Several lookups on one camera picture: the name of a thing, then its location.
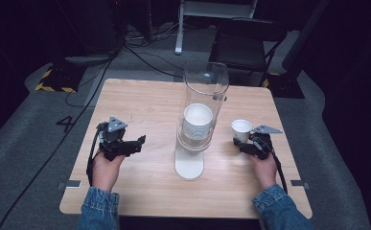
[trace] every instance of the small white cup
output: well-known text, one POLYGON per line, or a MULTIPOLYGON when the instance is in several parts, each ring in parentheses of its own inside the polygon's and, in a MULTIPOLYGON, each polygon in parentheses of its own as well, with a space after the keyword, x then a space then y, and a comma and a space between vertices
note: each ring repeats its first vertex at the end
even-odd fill
POLYGON ((202 104, 190 104, 184 110, 184 123, 182 130, 191 139, 203 139, 209 132, 212 125, 212 110, 202 104))
POLYGON ((247 143, 253 125, 247 120, 240 119, 233 121, 232 128, 234 131, 234 138, 242 143, 247 143))

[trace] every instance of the black equipment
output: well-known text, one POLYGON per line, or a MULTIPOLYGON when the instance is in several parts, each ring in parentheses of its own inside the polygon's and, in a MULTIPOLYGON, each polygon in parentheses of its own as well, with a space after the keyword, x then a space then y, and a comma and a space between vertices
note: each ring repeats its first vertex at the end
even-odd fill
POLYGON ((92 149, 87 160, 86 174, 89 179, 89 184, 92 186, 92 174, 93 174, 93 161, 97 154, 103 152, 104 157, 112 161, 118 155, 130 156, 135 152, 140 152, 142 145, 146 142, 146 135, 141 136, 137 141, 123 140, 123 136, 126 132, 128 124, 110 117, 109 122, 100 123, 97 126, 97 132, 93 140, 92 149), (93 157, 93 150, 95 148, 96 141, 100 139, 99 150, 95 157, 93 157))
POLYGON ((277 170, 280 174, 281 182, 283 183, 283 189, 286 193, 288 193, 286 179, 281 168, 281 162, 275 154, 270 135, 263 132, 253 132, 250 134, 248 139, 252 143, 241 143, 238 139, 233 138, 233 144, 239 147, 241 152, 254 155, 260 160, 266 160, 268 158, 268 155, 271 153, 274 158, 275 164, 277 165, 277 170))

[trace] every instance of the gray carpet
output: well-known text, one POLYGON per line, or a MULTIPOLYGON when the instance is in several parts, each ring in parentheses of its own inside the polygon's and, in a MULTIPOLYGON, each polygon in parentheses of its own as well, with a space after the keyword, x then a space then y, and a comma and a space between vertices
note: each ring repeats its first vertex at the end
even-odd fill
MULTIPOLYGON (((174 54, 174 36, 132 50, 152 66, 180 75, 181 70, 172 64, 181 67, 189 59, 207 60, 213 35, 214 30, 186 33, 181 56, 174 54)), ((285 71, 281 62, 298 35, 298 32, 289 34, 278 49, 270 72, 285 71)), ((89 82, 77 93, 70 94, 66 101, 67 93, 34 90, 49 65, 42 66, 26 79, 30 95, 0 129, 0 221, 46 159, 52 153, 54 157, 15 205, 2 229, 73 229, 79 219, 78 215, 60 212, 58 206, 63 190, 58 189, 58 183, 69 178, 93 109, 88 107, 82 113, 69 136, 53 152, 64 135, 64 126, 56 123, 67 116, 74 120, 79 117, 104 68, 97 78, 101 66, 88 68, 81 83, 89 82)), ((244 73, 230 74, 237 79, 244 73)), ((177 81, 151 69, 124 50, 112 61, 104 78, 177 81)), ((323 94, 305 73, 301 73, 298 82, 305 99, 276 98, 274 101, 301 178, 309 185, 307 195, 313 209, 312 222, 316 229, 371 229, 359 188, 322 121, 323 94)))

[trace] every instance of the clear glass cylinder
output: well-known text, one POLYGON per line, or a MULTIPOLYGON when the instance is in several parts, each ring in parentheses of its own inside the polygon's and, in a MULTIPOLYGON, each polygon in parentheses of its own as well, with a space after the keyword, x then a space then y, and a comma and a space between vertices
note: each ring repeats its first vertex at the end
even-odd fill
POLYGON ((184 90, 177 141, 191 154, 206 150, 229 87, 226 65, 188 61, 185 64, 184 90))

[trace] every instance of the chair leg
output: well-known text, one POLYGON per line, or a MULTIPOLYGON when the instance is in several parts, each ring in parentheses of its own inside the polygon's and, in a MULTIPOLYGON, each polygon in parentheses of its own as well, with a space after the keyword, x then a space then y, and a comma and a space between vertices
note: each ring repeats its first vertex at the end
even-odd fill
POLYGON ((267 78, 267 72, 264 72, 262 75, 262 78, 260 79, 259 87, 263 86, 263 83, 266 80, 266 78, 267 78))

